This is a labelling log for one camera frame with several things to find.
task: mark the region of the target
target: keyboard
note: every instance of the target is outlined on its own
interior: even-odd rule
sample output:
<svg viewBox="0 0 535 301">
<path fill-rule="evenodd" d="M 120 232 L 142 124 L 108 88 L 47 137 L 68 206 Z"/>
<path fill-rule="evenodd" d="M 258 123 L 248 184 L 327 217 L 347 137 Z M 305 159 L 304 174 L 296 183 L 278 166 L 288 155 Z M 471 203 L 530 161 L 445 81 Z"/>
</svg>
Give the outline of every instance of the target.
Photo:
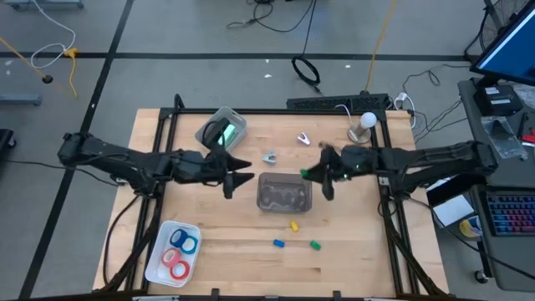
<svg viewBox="0 0 535 301">
<path fill-rule="evenodd" d="M 535 236 L 535 191 L 488 191 L 485 199 L 495 236 Z"/>
<path fill-rule="evenodd" d="M 384 110 L 388 103 L 387 94 L 362 94 L 288 99 L 286 106 L 291 110 L 339 110 L 334 106 L 345 105 L 351 112 L 356 112 Z"/>
</svg>

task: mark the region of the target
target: blue tape roll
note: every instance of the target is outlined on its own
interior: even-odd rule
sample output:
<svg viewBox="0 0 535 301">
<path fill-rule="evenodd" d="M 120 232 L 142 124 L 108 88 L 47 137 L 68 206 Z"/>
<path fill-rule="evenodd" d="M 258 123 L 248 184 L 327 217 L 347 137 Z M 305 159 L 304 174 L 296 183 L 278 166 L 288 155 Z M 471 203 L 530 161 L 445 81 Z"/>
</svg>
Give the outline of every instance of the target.
<svg viewBox="0 0 535 301">
<path fill-rule="evenodd" d="M 173 247 L 178 247 L 182 249 L 182 245 L 184 244 L 187 238 L 188 238 L 187 232 L 182 229 L 178 229 L 173 232 L 173 235 L 171 235 L 171 239 L 169 239 L 169 243 Z"/>
<path fill-rule="evenodd" d="M 184 249 L 184 242 L 186 241 L 186 239 L 190 238 L 192 241 L 193 241 L 193 247 L 190 249 L 190 250 L 185 250 Z M 195 252 L 195 250 L 197 249 L 197 244 L 199 243 L 199 241 L 194 238 L 193 236 L 188 236 L 186 237 L 186 239 L 184 240 L 184 242 L 182 242 L 182 245 L 181 245 L 181 251 L 184 253 L 184 254 L 193 254 Z"/>
</svg>

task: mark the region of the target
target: computer monitor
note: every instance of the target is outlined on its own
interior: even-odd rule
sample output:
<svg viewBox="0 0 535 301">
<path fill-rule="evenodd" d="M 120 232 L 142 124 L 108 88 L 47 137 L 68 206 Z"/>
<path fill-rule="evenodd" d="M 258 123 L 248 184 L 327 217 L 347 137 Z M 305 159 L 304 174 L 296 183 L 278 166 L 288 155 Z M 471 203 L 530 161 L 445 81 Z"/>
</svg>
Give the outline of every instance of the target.
<svg viewBox="0 0 535 301">
<path fill-rule="evenodd" d="M 524 6 L 470 71 L 485 75 L 480 86 L 499 79 L 535 86 L 535 0 Z"/>
</svg>

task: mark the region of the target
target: wooden tabletop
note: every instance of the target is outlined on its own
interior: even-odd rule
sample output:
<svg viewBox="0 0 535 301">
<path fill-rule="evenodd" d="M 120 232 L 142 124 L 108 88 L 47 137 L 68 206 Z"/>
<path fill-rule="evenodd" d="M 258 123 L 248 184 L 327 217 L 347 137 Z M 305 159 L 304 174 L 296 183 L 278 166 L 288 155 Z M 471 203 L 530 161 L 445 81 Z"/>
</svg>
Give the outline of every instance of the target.
<svg viewBox="0 0 535 301">
<path fill-rule="evenodd" d="M 149 152 L 155 136 L 159 110 L 138 110 L 129 148 Z M 388 126 L 393 147 L 415 148 L 409 116 L 404 111 L 389 111 Z M 334 183 L 335 198 L 327 202 L 321 186 L 313 184 L 312 209 L 302 215 L 266 213 L 258 209 L 257 182 L 263 172 L 298 174 L 318 162 L 321 140 L 343 147 L 349 121 L 342 115 L 244 115 L 247 136 L 232 151 L 236 158 L 251 161 L 243 172 L 255 178 L 240 186 L 231 200 L 220 187 L 202 185 L 166 186 L 161 221 L 172 220 L 197 225 L 202 245 L 191 281 L 183 288 L 151 283 L 153 294 L 208 295 L 219 288 L 221 295 L 332 296 L 334 290 L 345 297 L 394 297 L 390 257 L 385 228 L 377 213 L 379 190 L 376 176 L 361 176 Z M 173 149 L 201 151 L 195 132 L 209 115 L 179 115 Z M 311 146 L 297 142 L 301 131 L 312 140 Z M 378 129 L 380 145 L 382 136 Z M 277 164 L 262 162 L 262 155 L 274 151 Z M 118 189 L 110 220 L 132 199 L 132 190 Z M 425 192 L 413 197 L 427 202 Z M 447 291 L 446 275 L 429 210 L 417 204 L 404 204 L 412 251 L 437 286 Z M 108 277 L 115 273 L 132 249 L 140 202 L 118 222 L 110 242 Z M 296 221 L 298 232 L 289 223 Z M 273 239 L 286 247 L 273 246 Z M 321 251 L 308 244 L 315 240 Z M 145 254 L 138 262 L 135 287 L 140 286 Z M 400 256 L 400 267 L 405 261 Z M 403 273 L 404 288 L 408 282 Z M 102 258 L 94 281 L 101 288 Z"/>
</svg>

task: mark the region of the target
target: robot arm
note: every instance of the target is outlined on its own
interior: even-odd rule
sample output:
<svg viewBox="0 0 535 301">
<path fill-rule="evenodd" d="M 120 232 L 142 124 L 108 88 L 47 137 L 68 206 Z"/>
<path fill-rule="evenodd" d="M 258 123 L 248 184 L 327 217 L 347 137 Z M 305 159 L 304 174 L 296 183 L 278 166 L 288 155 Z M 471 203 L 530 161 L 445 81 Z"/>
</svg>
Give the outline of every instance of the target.
<svg viewBox="0 0 535 301">
<path fill-rule="evenodd" d="M 230 156 L 222 146 L 216 146 L 206 156 L 193 150 L 171 153 L 143 153 L 104 142 L 89 133 L 65 134 L 58 152 L 65 166 L 89 165 L 107 172 L 114 179 L 128 181 L 135 194 L 154 196 L 157 183 L 176 181 L 179 184 L 209 182 L 223 184 L 225 198 L 241 184 L 251 180 L 253 173 L 237 173 L 251 162 Z"/>
<path fill-rule="evenodd" d="M 468 141 L 424 150 L 345 146 L 340 155 L 331 145 L 323 147 L 319 163 L 302 170 L 303 179 L 322 184 L 322 192 L 334 199 L 333 181 L 351 180 L 354 176 L 378 175 L 389 179 L 390 195 L 406 198 L 418 186 L 459 174 L 490 175 L 497 161 L 489 145 Z M 411 167 L 422 167 L 407 174 Z"/>
</svg>

